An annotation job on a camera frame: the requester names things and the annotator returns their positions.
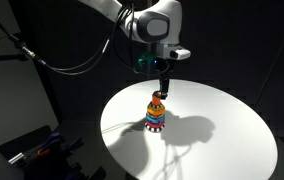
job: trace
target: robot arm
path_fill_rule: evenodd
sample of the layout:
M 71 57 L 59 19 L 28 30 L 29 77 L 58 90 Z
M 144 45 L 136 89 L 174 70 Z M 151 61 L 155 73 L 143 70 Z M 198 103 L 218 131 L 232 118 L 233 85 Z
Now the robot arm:
M 117 21 L 122 5 L 116 0 L 79 0 L 99 11 L 113 22 Z M 122 30 L 129 36 L 133 14 L 125 19 Z M 176 0 L 160 0 L 152 7 L 134 12 L 133 40 L 156 43 L 156 56 L 162 59 L 182 60 L 190 51 L 179 45 L 182 7 Z

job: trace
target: white round table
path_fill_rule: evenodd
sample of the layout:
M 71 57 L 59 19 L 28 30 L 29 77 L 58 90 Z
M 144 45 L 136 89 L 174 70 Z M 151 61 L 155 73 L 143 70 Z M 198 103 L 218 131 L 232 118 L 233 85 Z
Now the white round table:
M 252 109 L 207 85 L 171 80 L 166 127 L 145 129 L 159 81 L 129 86 L 108 102 L 101 133 L 114 159 L 140 180 L 267 180 L 277 163 L 274 137 Z

